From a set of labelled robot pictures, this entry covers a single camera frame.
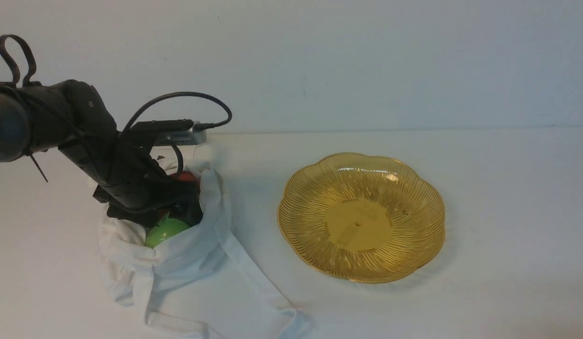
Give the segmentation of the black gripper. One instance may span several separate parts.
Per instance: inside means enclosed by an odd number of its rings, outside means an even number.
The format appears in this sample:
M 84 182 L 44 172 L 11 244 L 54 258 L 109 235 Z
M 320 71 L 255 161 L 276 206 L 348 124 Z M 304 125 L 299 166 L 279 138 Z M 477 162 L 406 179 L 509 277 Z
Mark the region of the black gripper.
M 173 148 L 177 171 L 168 175 L 150 156 L 156 141 Z M 116 146 L 113 163 L 108 167 L 108 180 L 98 185 L 93 197 L 106 202 L 108 217 L 127 220 L 144 228 L 152 228 L 170 213 L 187 226 L 198 225 L 203 212 L 196 182 L 182 182 L 183 157 L 171 137 L 158 134 L 123 134 Z

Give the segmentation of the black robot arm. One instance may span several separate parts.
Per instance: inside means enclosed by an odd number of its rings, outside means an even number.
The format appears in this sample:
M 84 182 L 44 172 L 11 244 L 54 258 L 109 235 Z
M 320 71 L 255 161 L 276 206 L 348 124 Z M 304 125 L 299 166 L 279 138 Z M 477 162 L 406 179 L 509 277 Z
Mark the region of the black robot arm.
M 142 121 L 118 131 L 98 91 L 82 81 L 14 88 L 0 83 L 0 163 L 56 148 L 97 187 L 107 215 L 147 229 L 164 215 L 200 223 L 199 182 L 183 172 L 176 135 L 192 120 Z

